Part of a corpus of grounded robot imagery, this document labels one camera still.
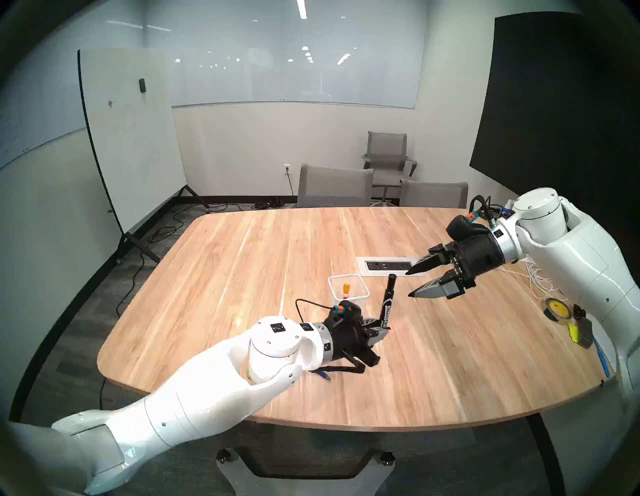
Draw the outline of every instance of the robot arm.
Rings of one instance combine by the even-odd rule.
[[[385,304],[388,316],[390,300]],[[51,429],[11,424],[13,434],[52,484],[104,493],[169,448],[241,422],[303,371],[363,373],[365,365],[375,366],[380,358],[372,347],[389,331],[382,324],[382,317],[365,320],[350,301],[334,306],[323,323],[264,317],[194,356],[155,392],[129,406],[76,413]],[[354,367],[328,365],[339,358]]]
[[[477,275],[530,255],[567,297],[602,324],[616,348],[623,396],[640,397],[640,289],[618,245],[592,217],[555,190],[540,188],[518,198],[513,214],[493,227],[458,216],[447,233],[454,241],[429,249],[407,273],[448,263],[453,268],[410,296],[455,298],[476,285]]]

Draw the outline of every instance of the blue pen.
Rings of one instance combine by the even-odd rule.
[[[598,350],[598,356],[600,357],[600,363],[602,364],[602,368],[604,369],[604,374],[607,376],[607,379],[611,377],[609,374],[609,368],[607,367],[607,361],[604,359],[604,354],[602,353],[602,348],[598,344],[595,338],[593,338],[593,342],[596,344],[596,348]]]

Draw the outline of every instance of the white cable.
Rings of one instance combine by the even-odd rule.
[[[509,272],[511,274],[517,274],[520,276],[524,276],[529,279],[529,288],[531,290],[531,294],[533,294],[536,300],[545,300],[547,298],[556,298],[560,301],[566,301],[568,298],[558,298],[557,296],[552,295],[553,292],[560,292],[560,288],[554,286],[553,281],[551,281],[548,277],[542,277],[540,272],[542,269],[538,264],[532,264],[531,262],[525,262],[527,266],[527,274],[523,274],[522,272],[516,272],[512,270],[506,270],[503,268],[499,268],[502,272]],[[538,296],[535,291],[533,291],[533,286],[531,283],[536,285],[536,287],[543,293],[543,296]]]

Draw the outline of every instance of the yellow object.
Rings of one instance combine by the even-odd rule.
[[[567,324],[569,326],[569,334],[573,342],[578,342],[578,328],[573,324]]]
[[[545,300],[545,306],[558,321],[569,321],[573,317],[569,306],[557,298],[547,298]]]
[[[555,301],[555,300],[550,301],[549,307],[551,308],[551,310],[553,310],[553,313],[555,313],[558,316],[565,317],[565,318],[569,316],[569,307],[567,307],[561,301]]]

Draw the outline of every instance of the whiteboard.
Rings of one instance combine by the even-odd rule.
[[[84,127],[77,50],[142,47],[142,18],[140,2],[94,3],[27,55],[0,88],[0,168]]]
[[[172,106],[293,100],[415,107],[424,0],[306,0],[306,19],[295,0],[145,6],[156,27],[145,46],[167,53]]]
[[[78,51],[86,123],[114,214],[129,231],[187,184],[173,127],[164,52]],[[144,78],[146,93],[138,80]]]

